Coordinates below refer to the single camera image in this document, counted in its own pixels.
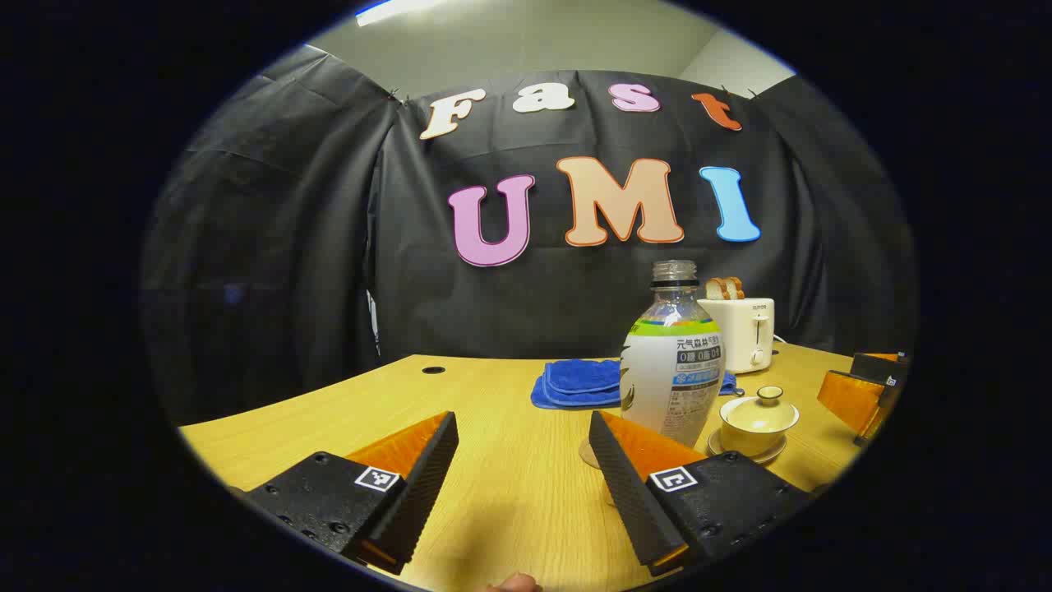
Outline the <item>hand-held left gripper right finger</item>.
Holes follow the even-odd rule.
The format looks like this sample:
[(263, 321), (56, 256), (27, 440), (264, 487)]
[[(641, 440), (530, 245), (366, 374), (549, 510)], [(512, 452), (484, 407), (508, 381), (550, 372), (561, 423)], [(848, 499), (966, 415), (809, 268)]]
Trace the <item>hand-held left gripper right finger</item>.
[(641, 565), (709, 566), (773, 532), (810, 495), (741, 454), (704, 455), (604, 409), (588, 442)]

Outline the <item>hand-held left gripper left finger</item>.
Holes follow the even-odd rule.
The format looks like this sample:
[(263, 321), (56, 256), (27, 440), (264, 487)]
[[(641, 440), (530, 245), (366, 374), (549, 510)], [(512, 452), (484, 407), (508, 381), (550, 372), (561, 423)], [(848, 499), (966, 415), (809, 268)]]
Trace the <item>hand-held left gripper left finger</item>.
[(316, 546), (398, 576), (413, 558), (458, 444), (456, 413), (445, 411), (353, 453), (313, 452), (258, 487), (230, 491)]

